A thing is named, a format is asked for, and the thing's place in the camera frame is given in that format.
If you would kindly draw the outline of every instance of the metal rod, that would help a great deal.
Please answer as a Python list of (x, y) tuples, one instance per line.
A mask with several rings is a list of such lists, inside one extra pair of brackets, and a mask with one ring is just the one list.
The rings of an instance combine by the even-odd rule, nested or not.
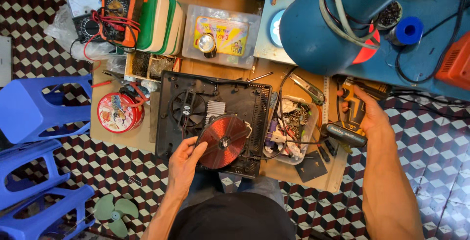
[(262, 75), (262, 76), (259, 76), (259, 77), (257, 77), (257, 78), (254, 78), (254, 79), (252, 79), (252, 80), (248, 80), (247, 82), (257, 81), (257, 80), (260, 80), (260, 79), (262, 79), (262, 78), (264, 78), (264, 77), (270, 76), (270, 75), (272, 75), (272, 74), (274, 74), (274, 71), (269, 72), (269, 73), (267, 73), (267, 74), (264, 74), (264, 75)]

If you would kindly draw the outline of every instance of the makita logo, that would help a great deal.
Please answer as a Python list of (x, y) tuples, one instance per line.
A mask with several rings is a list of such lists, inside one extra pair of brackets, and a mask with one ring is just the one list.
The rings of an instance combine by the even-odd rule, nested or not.
[(333, 130), (333, 131), (335, 131), (335, 132), (337, 132), (337, 133), (339, 133), (339, 134), (344, 135), (344, 132), (341, 131), (340, 129), (336, 129), (336, 128), (334, 128), (333, 126), (330, 126), (329, 128), (330, 128), (330, 130)]

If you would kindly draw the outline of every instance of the tin can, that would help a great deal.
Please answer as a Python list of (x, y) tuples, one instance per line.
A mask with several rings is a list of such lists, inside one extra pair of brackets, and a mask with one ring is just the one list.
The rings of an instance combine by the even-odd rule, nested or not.
[(143, 105), (129, 107), (127, 103), (137, 103), (126, 94), (109, 93), (98, 103), (98, 120), (111, 133), (120, 134), (137, 128), (144, 119)]

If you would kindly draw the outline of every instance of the cordless drill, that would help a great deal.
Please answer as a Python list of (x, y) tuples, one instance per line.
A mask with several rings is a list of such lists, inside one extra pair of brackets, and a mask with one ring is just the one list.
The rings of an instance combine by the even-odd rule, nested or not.
[(349, 144), (351, 147), (364, 147), (367, 138), (360, 126), (366, 115), (366, 104), (354, 93), (354, 84), (377, 101), (386, 99), (391, 91), (391, 87), (383, 83), (347, 78), (343, 83), (342, 95), (344, 101), (348, 102), (345, 120), (323, 125), (321, 133)]

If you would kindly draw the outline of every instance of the black shirt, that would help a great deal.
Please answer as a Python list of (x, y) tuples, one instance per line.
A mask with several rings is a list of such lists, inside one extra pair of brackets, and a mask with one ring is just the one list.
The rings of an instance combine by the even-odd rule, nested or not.
[(256, 193), (227, 193), (183, 209), (169, 240), (295, 239), (287, 212)]

